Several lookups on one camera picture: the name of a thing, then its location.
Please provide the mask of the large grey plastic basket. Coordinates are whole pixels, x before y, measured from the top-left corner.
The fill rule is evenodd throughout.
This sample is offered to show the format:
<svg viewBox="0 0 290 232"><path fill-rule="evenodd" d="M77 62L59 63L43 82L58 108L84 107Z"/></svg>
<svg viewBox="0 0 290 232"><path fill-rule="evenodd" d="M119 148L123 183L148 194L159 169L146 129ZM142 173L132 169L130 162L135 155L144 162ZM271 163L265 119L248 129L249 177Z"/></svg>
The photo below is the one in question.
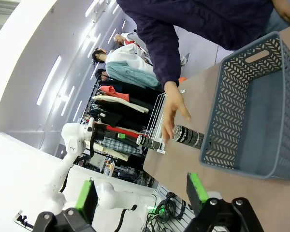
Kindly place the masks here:
<svg viewBox="0 0 290 232"><path fill-rule="evenodd" d="M200 163L290 181L290 50L278 32L222 60Z"/></svg>

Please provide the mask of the bystander in white coat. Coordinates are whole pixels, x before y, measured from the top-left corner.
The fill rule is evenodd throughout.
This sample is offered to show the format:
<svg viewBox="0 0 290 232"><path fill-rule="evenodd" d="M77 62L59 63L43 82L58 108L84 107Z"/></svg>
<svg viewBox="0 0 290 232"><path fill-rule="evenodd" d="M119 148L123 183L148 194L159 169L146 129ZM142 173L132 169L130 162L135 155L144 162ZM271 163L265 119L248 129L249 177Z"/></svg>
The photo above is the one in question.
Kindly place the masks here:
<svg viewBox="0 0 290 232"><path fill-rule="evenodd" d="M96 48L92 53L94 63L104 63L109 77L142 88L161 90L161 83L153 72L153 65L135 44L122 46L106 53Z"/></svg>

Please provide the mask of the dark haired bystander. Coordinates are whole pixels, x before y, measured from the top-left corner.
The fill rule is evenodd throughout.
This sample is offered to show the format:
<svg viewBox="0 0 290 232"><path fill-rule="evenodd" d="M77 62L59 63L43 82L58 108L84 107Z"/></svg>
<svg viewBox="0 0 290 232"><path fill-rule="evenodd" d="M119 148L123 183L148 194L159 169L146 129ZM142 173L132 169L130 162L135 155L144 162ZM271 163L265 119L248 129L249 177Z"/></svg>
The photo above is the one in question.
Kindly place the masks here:
<svg viewBox="0 0 290 232"><path fill-rule="evenodd" d="M112 78L109 77L108 73L106 72L105 69L97 69L95 71L95 77L98 81L108 81L111 80Z"/></svg>

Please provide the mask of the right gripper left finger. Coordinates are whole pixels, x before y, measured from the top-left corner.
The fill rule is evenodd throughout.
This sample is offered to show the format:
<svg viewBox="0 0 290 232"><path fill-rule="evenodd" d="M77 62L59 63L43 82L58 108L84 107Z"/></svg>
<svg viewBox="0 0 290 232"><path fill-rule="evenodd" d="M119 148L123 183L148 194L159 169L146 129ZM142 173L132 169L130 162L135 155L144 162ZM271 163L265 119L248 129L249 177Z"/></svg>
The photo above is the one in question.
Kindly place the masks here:
<svg viewBox="0 0 290 232"><path fill-rule="evenodd" d="M41 212L32 232L96 232L92 227L97 207L97 192L94 181L84 182L75 207L58 214Z"/></svg>

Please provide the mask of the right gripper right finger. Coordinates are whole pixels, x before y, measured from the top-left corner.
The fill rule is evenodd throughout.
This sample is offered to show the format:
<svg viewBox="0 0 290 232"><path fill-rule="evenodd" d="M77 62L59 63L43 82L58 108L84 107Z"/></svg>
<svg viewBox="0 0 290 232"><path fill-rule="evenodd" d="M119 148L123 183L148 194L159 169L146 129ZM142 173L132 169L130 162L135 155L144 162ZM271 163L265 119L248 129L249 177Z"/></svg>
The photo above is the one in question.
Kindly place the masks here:
<svg viewBox="0 0 290 232"><path fill-rule="evenodd" d="M263 232L248 199L235 198L228 203L210 198L196 173L187 174L187 195L195 218L184 232L213 232L215 227L227 232Z"/></svg>

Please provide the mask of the person in dark jacket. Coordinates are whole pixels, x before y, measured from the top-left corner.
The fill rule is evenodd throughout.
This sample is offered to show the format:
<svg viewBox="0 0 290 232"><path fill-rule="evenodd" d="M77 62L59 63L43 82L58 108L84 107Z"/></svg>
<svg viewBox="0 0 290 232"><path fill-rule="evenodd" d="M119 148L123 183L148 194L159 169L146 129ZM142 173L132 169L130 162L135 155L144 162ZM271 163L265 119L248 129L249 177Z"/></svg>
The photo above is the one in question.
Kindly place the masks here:
<svg viewBox="0 0 290 232"><path fill-rule="evenodd" d="M116 0L134 19L145 15L197 34L226 50L262 35L273 11L270 0Z"/></svg>

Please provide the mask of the rack of dark clothes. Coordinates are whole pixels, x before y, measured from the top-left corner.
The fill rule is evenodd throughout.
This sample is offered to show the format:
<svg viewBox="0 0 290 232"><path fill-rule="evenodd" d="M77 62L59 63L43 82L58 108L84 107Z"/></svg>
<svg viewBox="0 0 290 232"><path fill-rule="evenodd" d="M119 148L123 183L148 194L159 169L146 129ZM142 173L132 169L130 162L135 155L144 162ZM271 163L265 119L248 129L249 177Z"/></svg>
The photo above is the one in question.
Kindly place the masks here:
<svg viewBox="0 0 290 232"><path fill-rule="evenodd" d="M119 81L101 82L85 107L82 123L93 117L113 128L142 133L154 125L158 98L162 91Z"/></svg>

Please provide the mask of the person's right forearm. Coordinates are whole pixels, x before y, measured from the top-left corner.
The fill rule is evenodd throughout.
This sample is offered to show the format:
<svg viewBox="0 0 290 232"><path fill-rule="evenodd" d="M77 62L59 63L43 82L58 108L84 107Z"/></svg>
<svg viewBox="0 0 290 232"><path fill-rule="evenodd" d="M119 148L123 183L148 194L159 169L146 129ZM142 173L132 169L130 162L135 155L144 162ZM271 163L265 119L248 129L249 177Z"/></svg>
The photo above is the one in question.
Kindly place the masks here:
<svg viewBox="0 0 290 232"><path fill-rule="evenodd" d="M138 36L146 44L157 79L164 88L167 84L178 87L181 59L174 26L141 14L137 14L133 20Z"/></svg>

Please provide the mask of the bystander in red white top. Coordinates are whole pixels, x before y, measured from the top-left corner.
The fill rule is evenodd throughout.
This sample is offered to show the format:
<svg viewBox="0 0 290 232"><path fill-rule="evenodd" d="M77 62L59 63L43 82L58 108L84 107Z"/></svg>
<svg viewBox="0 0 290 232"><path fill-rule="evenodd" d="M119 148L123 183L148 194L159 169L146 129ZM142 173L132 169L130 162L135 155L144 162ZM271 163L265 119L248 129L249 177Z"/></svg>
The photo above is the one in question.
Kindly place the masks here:
<svg viewBox="0 0 290 232"><path fill-rule="evenodd" d="M118 33L114 36L114 41L123 45L136 44L144 52L148 53L146 44L135 33Z"/></svg>

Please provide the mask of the person's light blue jeans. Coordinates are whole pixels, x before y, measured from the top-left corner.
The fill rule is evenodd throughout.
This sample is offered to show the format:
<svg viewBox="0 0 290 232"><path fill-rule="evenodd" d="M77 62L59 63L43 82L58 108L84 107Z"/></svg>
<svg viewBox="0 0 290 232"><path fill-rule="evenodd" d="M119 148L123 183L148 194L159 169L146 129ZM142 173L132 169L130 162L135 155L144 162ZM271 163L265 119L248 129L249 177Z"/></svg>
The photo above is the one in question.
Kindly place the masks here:
<svg viewBox="0 0 290 232"><path fill-rule="evenodd" d="M268 34L273 31L283 31L284 29L290 27L290 23L286 22L276 11L273 9L267 25L265 26L263 35Z"/></svg>

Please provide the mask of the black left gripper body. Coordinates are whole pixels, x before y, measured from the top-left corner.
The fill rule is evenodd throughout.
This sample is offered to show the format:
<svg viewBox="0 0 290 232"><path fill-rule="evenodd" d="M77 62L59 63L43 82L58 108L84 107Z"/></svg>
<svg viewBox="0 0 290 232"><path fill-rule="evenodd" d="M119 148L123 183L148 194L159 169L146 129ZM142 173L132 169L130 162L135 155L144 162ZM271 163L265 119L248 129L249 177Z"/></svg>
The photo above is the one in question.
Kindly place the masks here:
<svg viewBox="0 0 290 232"><path fill-rule="evenodd" d="M106 125L104 124L95 124L94 125L94 140L103 141L106 132Z"/></svg>

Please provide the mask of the person's left hand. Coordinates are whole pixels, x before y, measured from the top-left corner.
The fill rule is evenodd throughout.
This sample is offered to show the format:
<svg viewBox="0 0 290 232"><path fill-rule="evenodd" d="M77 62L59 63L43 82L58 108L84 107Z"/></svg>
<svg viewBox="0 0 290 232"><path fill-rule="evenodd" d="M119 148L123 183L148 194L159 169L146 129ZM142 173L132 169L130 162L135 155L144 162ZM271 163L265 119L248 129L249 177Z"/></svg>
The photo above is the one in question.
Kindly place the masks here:
<svg viewBox="0 0 290 232"><path fill-rule="evenodd" d="M290 1L271 0L278 14L290 24Z"/></svg>

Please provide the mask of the person's right hand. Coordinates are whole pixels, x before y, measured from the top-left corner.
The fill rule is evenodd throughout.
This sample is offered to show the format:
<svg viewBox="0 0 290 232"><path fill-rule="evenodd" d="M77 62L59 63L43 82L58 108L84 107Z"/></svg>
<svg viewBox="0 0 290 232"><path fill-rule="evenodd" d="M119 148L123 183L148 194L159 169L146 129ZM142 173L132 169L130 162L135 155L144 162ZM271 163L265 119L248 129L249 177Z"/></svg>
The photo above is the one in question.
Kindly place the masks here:
<svg viewBox="0 0 290 232"><path fill-rule="evenodd" d="M174 138L174 117L179 110L181 115L188 121L191 121L191 116L186 108L184 99L178 89L178 86L173 81L168 81L164 85L165 90L165 105L163 111L162 122L162 137L165 143L168 143L170 139Z"/></svg>

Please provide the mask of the black Pepsi can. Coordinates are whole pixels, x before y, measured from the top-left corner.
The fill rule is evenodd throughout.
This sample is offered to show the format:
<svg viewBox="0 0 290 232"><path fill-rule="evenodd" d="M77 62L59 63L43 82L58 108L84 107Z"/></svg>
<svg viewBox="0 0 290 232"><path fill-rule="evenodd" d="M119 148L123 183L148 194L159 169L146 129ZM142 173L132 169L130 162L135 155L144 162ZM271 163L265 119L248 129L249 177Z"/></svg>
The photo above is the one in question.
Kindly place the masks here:
<svg viewBox="0 0 290 232"><path fill-rule="evenodd" d="M182 125L175 125L173 133L174 140L176 142L188 145L196 149L201 149L204 134L184 127Z"/></svg>
<svg viewBox="0 0 290 232"><path fill-rule="evenodd" d="M153 150L158 150L160 148L160 142L154 141L153 139L139 135L136 140L137 145L147 147Z"/></svg>

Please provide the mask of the small black bracket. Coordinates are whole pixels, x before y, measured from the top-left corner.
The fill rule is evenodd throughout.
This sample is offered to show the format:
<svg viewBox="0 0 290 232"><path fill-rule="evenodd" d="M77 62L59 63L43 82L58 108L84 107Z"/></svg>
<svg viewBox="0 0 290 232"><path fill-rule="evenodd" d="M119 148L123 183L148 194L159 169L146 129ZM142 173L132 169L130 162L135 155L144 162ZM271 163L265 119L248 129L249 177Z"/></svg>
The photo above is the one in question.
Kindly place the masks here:
<svg viewBox="0 0 290 232"><path fill-rule="evenodd" d="M23 215L23 211L20 210L14 217L14 222L17 225L20 225L21 227L23 227L24 229L29 230L30 232L33 231L33 225L31 225L30 223L28 223L27 221L27 216Z"/></svg>

